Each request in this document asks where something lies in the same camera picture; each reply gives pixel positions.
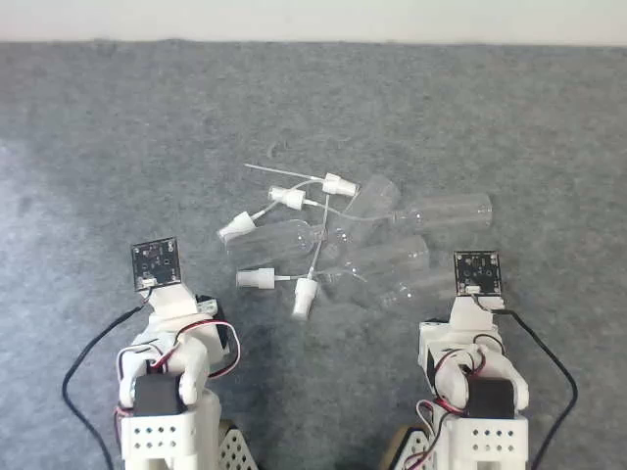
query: white spray nozzle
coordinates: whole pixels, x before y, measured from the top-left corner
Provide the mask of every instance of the white spray nozzle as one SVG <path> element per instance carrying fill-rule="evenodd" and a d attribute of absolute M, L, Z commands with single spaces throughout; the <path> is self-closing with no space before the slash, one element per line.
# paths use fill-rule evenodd
<path fill-rule="evenodd" d="M 307 320 L 316 292 L 317 282 L 313 279 L 303 277 L 296 281 L 296 290 L 294 291 L 296 299 L 294 301 L 294 310 L 292 310 L 294 318 Z"/>
<path fill-rule="evenodd" d="M 217 235 L 222 243 L 226 243 L 235 237 L 250 233 L 256 228 L 257 226 L 255 225 L 253 219 L 248 215 L 247 212 L 244 211 L 235 215 L 233 219 L 228 222 L 228 224 L 223 226 L 217 232 Z"/>
<path fill-rule="evenodd" d="M 326 173 L 322 182 L 322 191 L 328 194 L 341 194 L 352 198 L 357 194 L 358 185 L 341 178 L 337 174 Z"/>
<path fill-rule="evenodd" d="M 235 282 L 237 287 L 274 289 L 274 268 L 260 267 L 250 271 L 237 271 Z"/>
<path fill-rule="evenodd" d="M 302 189 L 286 189 L 280 186 L 270 186 L 267 197 L 271 201 L 276 201 L 277 203 L 284 204 L 288 208 L 300 211 L 303 208 L 305 191 Z"/>

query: black wire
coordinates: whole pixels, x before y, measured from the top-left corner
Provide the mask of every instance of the black wire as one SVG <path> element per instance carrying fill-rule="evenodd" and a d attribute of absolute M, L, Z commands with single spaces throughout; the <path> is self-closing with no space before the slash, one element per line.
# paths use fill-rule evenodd
<path fill-rule="evenodd" d="M 495 342 L 499 343 L 499 346 L 501 347 L 501 354 L 502 354 L 502 355 L 506 355 L 506 347 L 504 346 L 504 344 L 503 344 L 501 341 L 499 341 L 499 339 L 498 339 L 497 337 L 492 336 L 492 335 L 489 335 L 489 334 L 487 334 L 487 333 L 480 333 L 480 334 L 476 335 L 476 336 L 472 339 L 472 343 L 476 344 L 476 343 L 477 343 L 477 340 L 478 340 L 479 338 L 490 338 L 491 340 L 493 340 L 493 341 L 495 341 Z"/>
<path fill-rule="evenodd" d="M 531 464 L 531 470 L 537 470 L 540 467 L 540 463 L 542 462 L 542 458 L 544 457 L 545 453 L 547 452 L 547 449 L 549 448 L 551 440 L 553 439 L 553 437 L 557 433 L 557 430 L 559 429 L 559 426 L 561 426 L 561 423 L 563 423 L 564 419 L 566 419 L 566 416 L 568 416 L 570 411 L 572 411 L 572 409 L 575 407 L 575 404 L 577 403 L 577 399 L 579 398 L 579 389 L 577 388 L 577 382 L 575 382 L 575 379 L 570 374 L 570 372 L 568 372 L 568 369 L 566 369 L 564 364 L 562 364 L 561 361 L 557 358 L 557 356 L 555 354 L 553 354 L 553 352 L 549 349 L 549 347 L 543 343 L 543 341 L 538 337 L 536 332 L 533 331 L 531 329 L 531 327 L 529 327 L 522 320 L 522 318 L 520 318 L 520 316 L 518 316 L 518 313 L 516 313 L 513 310 L 507 310 L 507 309 L 492 310 L 492 312 L 494 314 L 499 314 L 499 315 L 509 315 L 514 320 L 516 320 L 516 323 L 518 323 L 518 325 L 520 325 L 520 327 L 523 330 L 525 330 L 529 334 L 529 336 L 531 336 L 533 341 L 536 342 L 536 344 L 540 347 L 540 349 L 542 351 L 544 351 L 547 354 L 548 357 L 551 358 L 553 363 L 561 371 L 561 373 L 564 375 L 564 377 L 566 378 L 566 380 L 570 384 L 570 387 L 572 388 L 572 398 L 568 402 L 568 405 L 563 410 L 563 412 L 555 420 L 555 423 L 553 424 L 553 426 L 551 427 L 551 429 L 547 433 L 547 436 L 545 437 L 544 441 L 542 442 L 542 445 L 540 446 L 540 449 L 538 450 L 538 453 L 536 453 L 536 456 L 533 459 L 533 463 Z"/>
<path fill-rule="evenodd" d="M 70 369 L 68 369 L 68 372 L 66 373 L 66 376 L 63 379 L 63 384 L 61 386 L 61 396 L 63 398 L 63 401 L 66 403 L 66 405 L 68 406 L 70 411 L 74 414 L 74 416 L 76 416 L 80 420 L 80 422 L 85 426 L 85 428 L 87 428 L 87 430 L 91 433 L 93 438 L 96 440 L 96 443 L 98 443 L 98 446 L 102 450 L 102 454 L 105 457 L 107 468 L 109 470 L 114 470 L 114 462 L 113 462 L 113 459 L 111 458 L 111 454 L 109 453 L 109 450 L 107 449 L 107 445 L 105 444 L 105 441 L 102 439 L 102 436 L 96 430 L 96 428 L 94 428 L 94 426 L 89 422 L 89 420 L 85 417 L 85 415 L 82 414 L 78 410 L 76 405 L 73 403 L 72 399 L 70 398 L 70 395 L 68 394 L 68 384 L 70 383 L 70 379 L 76 372 L 77 368 L 85 360 L 85 358 L 87 357 L 89 352 L 93 349 L 93 347 L 96 346 L 98 342 L 102 340 L 105 336 L 107 336 L 107 334 L 111 330 L 116 328 L 121 323 L 124 323 L 128 318 L 133 316 L 135 313 L 141 310 L 146 304 L 148 304 L 148 299 L 150 299 L 151 294 L 152 294 L 152 290 L 149 291 L 148 297 L 144 299 L 142 305 L 139 305 L 135 307 L 133 310 L 129 310 L 126 313 L 123 313 L 122 315 L 120 315 L 118 318 L 112 321 L 109 324 L 109 326 L 107 326 L 107 328 L 102 330 L 95 338 L 93 338 L 89 343 L 87 343 L 87 346 L 83 348 L 83 350 L 80 352 L 78 357 L 74 360 L 74 362 L 70 366 Z"/>

